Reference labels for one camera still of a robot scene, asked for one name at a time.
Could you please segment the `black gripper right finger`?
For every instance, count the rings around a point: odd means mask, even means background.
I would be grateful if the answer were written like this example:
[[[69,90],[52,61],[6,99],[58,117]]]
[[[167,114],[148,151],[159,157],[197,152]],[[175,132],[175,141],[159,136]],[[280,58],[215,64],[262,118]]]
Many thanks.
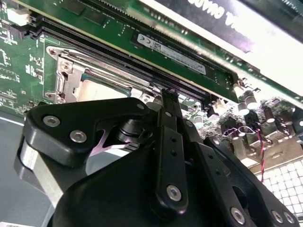
[[[203,140],[182,118],[178,94],[169,92],[172,111],[202,185],[210,193],[213,227],[298,227],[299,221],[266,186],[214,137]]]

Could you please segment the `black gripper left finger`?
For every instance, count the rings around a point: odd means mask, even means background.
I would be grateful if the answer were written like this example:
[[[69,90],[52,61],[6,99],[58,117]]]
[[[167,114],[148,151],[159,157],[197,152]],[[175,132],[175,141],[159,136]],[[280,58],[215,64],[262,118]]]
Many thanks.
[[[78,181],[136,151],[154,157],[152,207],[183,214],[188,188],[183,135],[162,90],[159,110],[137,98],[40,105],[27,113],[19,158],[54,207]]]

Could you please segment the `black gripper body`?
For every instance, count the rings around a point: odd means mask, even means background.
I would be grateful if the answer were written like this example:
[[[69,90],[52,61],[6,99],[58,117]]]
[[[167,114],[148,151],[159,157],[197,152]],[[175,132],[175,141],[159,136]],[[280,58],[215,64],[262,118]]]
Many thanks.
[[[152,207],[154,157],[134,152],[71,186],[51,219],[53,227],[223,227],[225,221],[195,168],[186,163],[188,207],[165,216]]]

